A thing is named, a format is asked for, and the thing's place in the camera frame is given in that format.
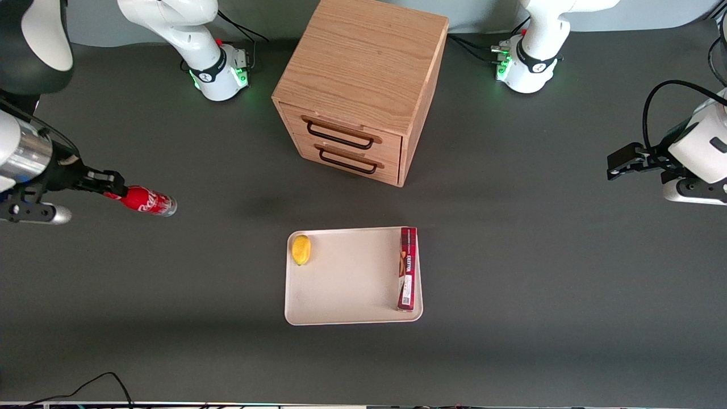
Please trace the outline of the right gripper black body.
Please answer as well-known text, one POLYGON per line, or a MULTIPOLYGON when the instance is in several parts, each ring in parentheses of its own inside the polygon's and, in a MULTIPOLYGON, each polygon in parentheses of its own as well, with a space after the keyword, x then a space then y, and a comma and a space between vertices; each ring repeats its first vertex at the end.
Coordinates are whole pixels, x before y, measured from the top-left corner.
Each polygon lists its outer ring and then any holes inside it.
POLYGON ((80 156, 71 152, 52 153, 49 165, 39 176, 43 192, 81 190, 87 166, 80 156))

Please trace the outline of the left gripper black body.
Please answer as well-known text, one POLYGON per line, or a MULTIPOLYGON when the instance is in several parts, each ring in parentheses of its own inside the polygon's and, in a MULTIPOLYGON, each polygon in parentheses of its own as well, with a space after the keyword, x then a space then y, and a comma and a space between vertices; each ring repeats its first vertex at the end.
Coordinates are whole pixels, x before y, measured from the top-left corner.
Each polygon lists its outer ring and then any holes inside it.
POLYGON ((661 170, 672 176, 683 176, 684 167, 680 161, 669 151, 670 145, 655 145, 654 147, 645 147, 645 161, 643 163, 644 172, 652 172, 661 170))

